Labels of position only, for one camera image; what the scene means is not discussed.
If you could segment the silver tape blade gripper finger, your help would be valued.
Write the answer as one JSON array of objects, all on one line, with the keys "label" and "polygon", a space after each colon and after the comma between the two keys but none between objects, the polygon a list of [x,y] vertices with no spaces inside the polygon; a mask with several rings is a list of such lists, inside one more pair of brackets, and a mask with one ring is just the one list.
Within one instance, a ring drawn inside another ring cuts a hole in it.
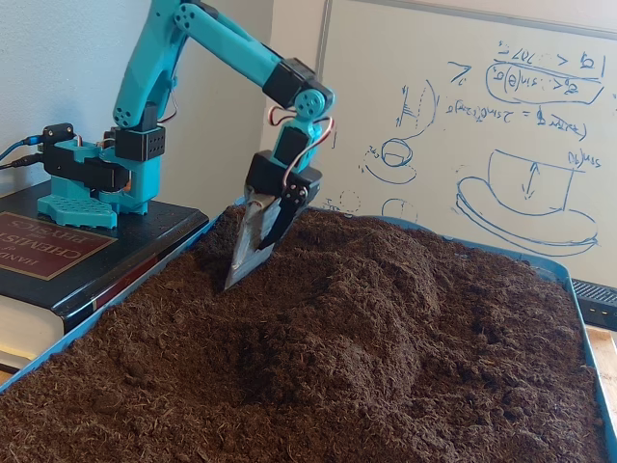
[{"label": "silver tape blade gripper finger", "polygon": [[268,235],[281,211],[280,200],[275,196],[256,193],[251,186],[244,191],[245,213],[233,250],[225,289],[239,283],[271,255],[274,245],[260,250],[259,245]]}]

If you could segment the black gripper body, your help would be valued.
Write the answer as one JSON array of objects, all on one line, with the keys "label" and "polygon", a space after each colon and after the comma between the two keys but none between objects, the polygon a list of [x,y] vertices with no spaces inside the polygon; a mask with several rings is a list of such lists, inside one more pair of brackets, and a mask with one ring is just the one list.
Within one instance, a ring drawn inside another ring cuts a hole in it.
[{"label": "black gripper body", "polygon": [[245,196],[266,195],[283,199],[313,199],[320,187],[321,173],[306,167],[299,174],[290,172],[283,180],[286,167],[270,159],[272,152],[257,152],[245,180]]}]

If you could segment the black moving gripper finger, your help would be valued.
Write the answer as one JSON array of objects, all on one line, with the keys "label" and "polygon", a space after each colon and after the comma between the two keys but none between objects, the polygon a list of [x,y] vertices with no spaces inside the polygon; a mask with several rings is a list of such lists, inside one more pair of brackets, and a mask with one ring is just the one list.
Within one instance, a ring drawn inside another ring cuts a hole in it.
[{"label": "black moving gripper finger", "polygon": [[318,174],[290,174],[275,196],[274,221],[258,242],[258,250],[279,243],[295,219],[309,206],[319,191]]}]

